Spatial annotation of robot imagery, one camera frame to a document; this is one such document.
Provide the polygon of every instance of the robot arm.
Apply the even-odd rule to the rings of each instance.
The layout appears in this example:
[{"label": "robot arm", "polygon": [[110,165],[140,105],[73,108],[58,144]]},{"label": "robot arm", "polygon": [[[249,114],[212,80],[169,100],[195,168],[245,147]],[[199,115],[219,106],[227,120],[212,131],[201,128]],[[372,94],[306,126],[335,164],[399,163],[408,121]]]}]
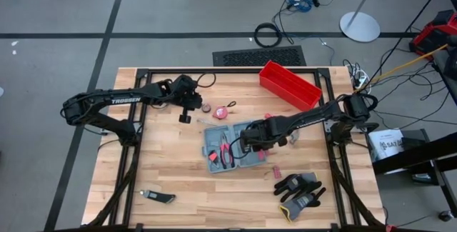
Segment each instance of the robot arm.
[{"label": "robot arm", "polygon": [[[371,106],[365,105],[364,97],[373,100]],[[338,105],[340,101],[343,102],[344,111]],[[329,101],[327,104],[310,111],[289,117],[274,116],[265,120],[254,121],[240,133],[241,148],[246,153],[251,148],[253,151],[270,149],[275,143],[278,143],[279,146],[285,146],[287,144],[286,137],[292,131],[327,120],[341,121],[332,126],[332,134],[335,137],[342,137],[354,125],[367,121],[370,117],[369,111],[376,107],[377,102],[375,97],[365,94],[341,95],[336,100]]]},{"label": "robot arm", "polygon": [[182,106],[179,116],[182,123],[190,123],[187,111],[201,108],[201,96],[195,92],[198,83],[187,75],[180,75],[175,81],[166,79],[147,84],[139,89],[97,90],[91,93],[77,94],[64,103],[61,115],[68,125],[92,125],[113,131],[119,137],[121,145],[135,146],[138,142],[134,123],[128,120],[116,120],[99,111],[106,106],[138,103],[161,105],[170,103]]}]

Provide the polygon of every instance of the white round base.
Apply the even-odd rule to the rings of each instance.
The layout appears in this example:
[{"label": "white round base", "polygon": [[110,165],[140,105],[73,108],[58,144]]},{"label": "white round base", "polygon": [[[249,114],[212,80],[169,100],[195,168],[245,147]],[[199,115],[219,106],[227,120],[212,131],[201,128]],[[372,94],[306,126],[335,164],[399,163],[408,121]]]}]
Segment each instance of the white round base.
[{"label": "white round base", "polygon": [[355,13],[344,14],[340,20],[340,29],[348,38],[359,42],[371,42],[381,33],[378,22],[368,14],[359,12],[352,24],[349,21]]}]

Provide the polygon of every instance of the gray toolbox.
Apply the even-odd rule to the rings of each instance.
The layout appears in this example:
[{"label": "gray toolbox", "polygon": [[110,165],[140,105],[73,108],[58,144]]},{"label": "gray toolbox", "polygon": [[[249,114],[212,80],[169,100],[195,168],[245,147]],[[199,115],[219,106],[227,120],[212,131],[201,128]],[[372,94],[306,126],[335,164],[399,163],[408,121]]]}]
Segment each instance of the gray toolbox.
[{"label": "gray toolbox", "polygon": [[[217,126],[213,128],[207,128],[204,131],[205,136],[205,146],[203,147],[203,155],[206,159],[206,163],[208,165],[208,170],[210,173],[218,173],[224,171],[232,171],[238,167],[245,168],[245,167],[252,167],[256,165],[260,165],[266,163],[266,153],[264,151],[260,152],[249,152],[246,156],[241,159],[233,158],[232,163],[229,163],[230,156],[229,154],[224,151],[225,158],[227,160],[227,165],[224,168],[222,164],[222,156],[221,156],[221,144],[222,144],[222,133],[225,134],[227,138],[228,144],[233,142],[233,140],[237,139],[240,136],[241,130],[245,129],[251,122],[246,121],[242,123],[235,123],[232,126]],[[215,151],[218,156],[218,164],[215,166],[211,160],[209,160],[208,155]],[[233,144],[232,146],[233,156],[240,157],[243,156],[244,153],[241,151],[240,142],[239,140]]]}]

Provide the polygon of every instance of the butcher block tabletop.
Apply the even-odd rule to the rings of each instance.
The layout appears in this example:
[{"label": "butcher block tabletop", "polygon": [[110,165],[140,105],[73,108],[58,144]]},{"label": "butcher block tabletop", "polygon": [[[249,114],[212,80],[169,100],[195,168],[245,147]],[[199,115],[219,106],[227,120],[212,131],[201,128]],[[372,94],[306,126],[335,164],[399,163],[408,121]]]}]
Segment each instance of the butcher block tabletop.
[{"label": "butcher block tabletop", "polygon": [[[335,97],[352,92],[346,67],[323,68],[330,71]],[[177,69],[185,74],[188,68]],[[136,70],[137,68],[120,68],[114,89],[134,87]],[[157,71],[152,76],[152,81],[175,79],[178,75],[169,72],[160,74],[160,71]],[[188,75],[193,79],[200,76]],[[312,74],[298,75],[314,84]],[[213,76],[208,75],[199,83],[209,84],[212,80]],[[327,101],[323,79],[321,83],[323,97]],[[276,145],[270,149],[265,164],[223,173],[209,173],[206,158],[202,155],[202,146],[204,129],[211,126],[197,119],[202,118],[218,125],[230,125],[261,119],[265,114],[290,116],[299,110],[261,87],[258,74],[217,74],[216,83],[212,87],[197,88],[197,92],[202,95],[204,103],[210,103],[213,109],[216,106],[225,106],[231,101],[236,101],[237,104],[228,108],[228,116],[222,120],[199,109],[190,111],[190,124],[178,121],[182,107],[147,107],[130,227],[142,223],[144,228],[329,228],[331,223],[339,223],[321,123],[301,128],[299,138],[293,146]],[[121,120],[127,118],[129,109],[129,104],[111,106],[108,115]],[[140,109],[136,109],[138,111],[135,120],[139,119]],[[114,139],[117,139],[114,134],[103,136],[101,144]],[[353,133],[353,140],[366,145],[365,137],[361,134]],[[108,143],[100,149],[82,223],[88,223],[95,218],[112,195],[121,151],[119,142]],[[129,160],[132,154],[133,149],[129,151]],[[347,155],[356,193],[374,216],[384,221],[381,197],[368,149],[349,144]],[[318,180],[322,181],[327,189],[319,199],[321,206],[305,208],[295,222],[289,223],[279,211],[280,196],[273,195],[273,185],[278,182],[273,175],[273,166],[280,168],[283,178],[291,173],[315,172]],[[139,193],[140,190],[175,194],[176,199],[169,204],[159,203],[144,198]],[[346,216],[351,223],[347,195],[341,190]],[[120,200],[118,223],[124,213],[125,195],[124,192]]]}]

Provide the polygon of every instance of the black glove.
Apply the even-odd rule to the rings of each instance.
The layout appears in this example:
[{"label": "black glove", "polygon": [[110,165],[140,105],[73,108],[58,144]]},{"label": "black glove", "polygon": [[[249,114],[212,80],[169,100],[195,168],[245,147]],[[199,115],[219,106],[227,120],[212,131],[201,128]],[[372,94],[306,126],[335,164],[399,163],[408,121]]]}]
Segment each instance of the black glove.
[{"label": "black glove", "polygon": [[275,191],[273,194],[277,196],[288,190],[288,192],[281,197],[280,201],[283,203],[289,196],[295,193],[297,194],[294,198],[303,195],[304,193],[310,193],[321,186],[322,182],[317,181],[315,173],[291,174],[274,185]]}]

